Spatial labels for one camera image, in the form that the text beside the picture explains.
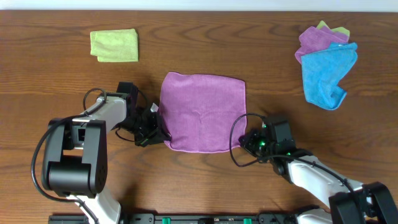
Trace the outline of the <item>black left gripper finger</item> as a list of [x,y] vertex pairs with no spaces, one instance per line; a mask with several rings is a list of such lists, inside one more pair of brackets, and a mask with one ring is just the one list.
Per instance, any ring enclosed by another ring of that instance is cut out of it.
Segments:
[[171,136],[169,134],[164,133],[154,133],[152,135],[144,136],[135,141],[135,145],[139,147],[146,147],[148,145],[160,144],[164,141],[171,140]]
[[157,120],[157,136],[160,139],[170,139],[171,135],[165,125],[164,119],[161,116],[160,112],[157,111],[155,113],[155,115],[156,115],[156,120]]

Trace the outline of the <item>purple cloth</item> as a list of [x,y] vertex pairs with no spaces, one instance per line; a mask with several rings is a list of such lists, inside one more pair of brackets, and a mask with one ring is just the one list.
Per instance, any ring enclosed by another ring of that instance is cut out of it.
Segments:
[[219,75],[169,72],[163,80],[159,111],[171,135],[171,150],[221,153],[239,147],[247,119],[244,81]]
[[295,53],[295,58],[302,63],[302,57],[327,49],[332,43],[346,44],[349,41],[349,34],[335,32],[326,26],[321,29],[309,27],[299,36],[300,48]]

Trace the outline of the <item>folded green cloth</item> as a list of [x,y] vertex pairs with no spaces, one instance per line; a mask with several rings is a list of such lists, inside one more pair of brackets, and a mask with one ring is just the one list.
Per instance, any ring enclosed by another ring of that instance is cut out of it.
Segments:
[[92,56],[99,62],[138,62],[139,43],[135,29],[90,32]]

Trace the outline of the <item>blue cloth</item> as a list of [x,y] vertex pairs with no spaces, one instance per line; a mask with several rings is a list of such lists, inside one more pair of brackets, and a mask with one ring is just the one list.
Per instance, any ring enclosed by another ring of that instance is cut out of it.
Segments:
[[324,110],[340,107],[347,92],[339,82],[358,59],[357,43],[338,44],[302,56],[303,91],[307,102]]

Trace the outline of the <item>light green cloth in pile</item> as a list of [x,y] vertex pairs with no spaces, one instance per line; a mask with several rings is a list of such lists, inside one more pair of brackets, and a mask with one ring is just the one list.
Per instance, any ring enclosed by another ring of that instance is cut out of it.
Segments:
[[344,27],[336,27],[336,28],[330,28],[325,21],[320,21],[317,25],[317,29],[320,30],[330,30],[333,33],[340,33],[344,34],[346,36],[350,36],[350,31]]

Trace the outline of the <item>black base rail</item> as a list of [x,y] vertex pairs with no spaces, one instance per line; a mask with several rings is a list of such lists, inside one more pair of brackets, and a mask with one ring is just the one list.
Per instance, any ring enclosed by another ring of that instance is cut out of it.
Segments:
[[137,213],[120,219],[123,224],[303,224],[331,223],[331,216],[321,210],[300,215],[260,213],[258,215],[154,215]]

